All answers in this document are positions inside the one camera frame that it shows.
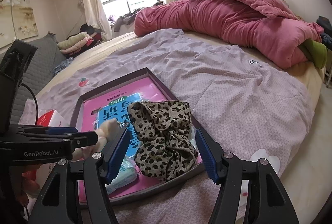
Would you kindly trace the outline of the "person's hand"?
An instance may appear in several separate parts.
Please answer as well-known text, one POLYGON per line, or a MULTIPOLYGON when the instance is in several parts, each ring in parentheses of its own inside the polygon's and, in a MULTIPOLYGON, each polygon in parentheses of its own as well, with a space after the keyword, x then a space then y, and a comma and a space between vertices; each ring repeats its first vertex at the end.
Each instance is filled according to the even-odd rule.
POLYGON ((36 171, 41 165, 10 167, 11 184, 16 200, 26 207, 29 204, 27 193, 36 193, 40 186, 34 180, 24 177, 22 174, 36 171))

